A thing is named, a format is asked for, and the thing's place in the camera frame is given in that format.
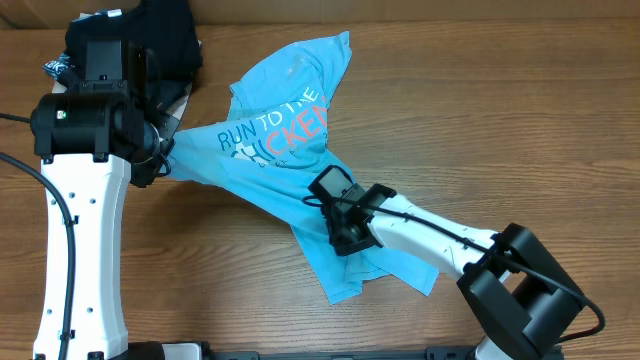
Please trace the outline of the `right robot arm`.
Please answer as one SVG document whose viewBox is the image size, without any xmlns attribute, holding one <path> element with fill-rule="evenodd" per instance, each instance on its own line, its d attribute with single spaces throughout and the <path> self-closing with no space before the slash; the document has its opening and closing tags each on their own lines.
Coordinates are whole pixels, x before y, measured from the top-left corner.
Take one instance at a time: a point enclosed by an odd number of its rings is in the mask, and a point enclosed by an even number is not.
<svg viewBox="0 0 640 360">
<path fill-rule="evenodd" d="M 479 359 L 544 359 L 584 307 L 581 289 L 521 225 L 502 231 L 460 225 L 380 184 L 310 189 L 338 254 L 397 250 L 456 281 L 486 334 Z"/>
</svg>

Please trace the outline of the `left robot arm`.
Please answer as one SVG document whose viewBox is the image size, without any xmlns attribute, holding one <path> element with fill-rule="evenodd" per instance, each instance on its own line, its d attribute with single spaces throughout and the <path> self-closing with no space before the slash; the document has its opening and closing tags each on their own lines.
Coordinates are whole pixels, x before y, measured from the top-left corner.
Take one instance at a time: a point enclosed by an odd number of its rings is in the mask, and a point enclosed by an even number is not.
<svg viewBox="0 0 640 360">
<path fill-rule="evenodd" d="M 47 260 L 37 359 L 124 359 L 121 221 L 127 189 L 169 174 L 179 119 L 146 93 L 151 51 L 124 40 L 86 45 L 74 90 L 31 115 L 47 190 Z"/>
</svg>

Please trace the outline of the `light blue printed t-shirt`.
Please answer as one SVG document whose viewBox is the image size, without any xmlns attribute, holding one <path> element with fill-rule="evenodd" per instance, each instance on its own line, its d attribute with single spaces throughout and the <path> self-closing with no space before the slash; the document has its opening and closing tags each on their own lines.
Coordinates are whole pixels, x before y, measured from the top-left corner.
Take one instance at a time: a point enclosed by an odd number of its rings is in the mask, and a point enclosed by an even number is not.
<svg viewBox="0 0 640 360">
<path fill-rule="evenodd" d="M 221 187 L 288 223 L 330 304 L 393 275 L 429 295 L 438 271 L 395 250 L 338 256 L 309 185 L 342 161 L 328 148 L 328 110 L 352 56 L 349 32 L 299 41 L 271 54 L 231 85 L 228 117 L 175 134 L 172 178 Z"/>
</svg>

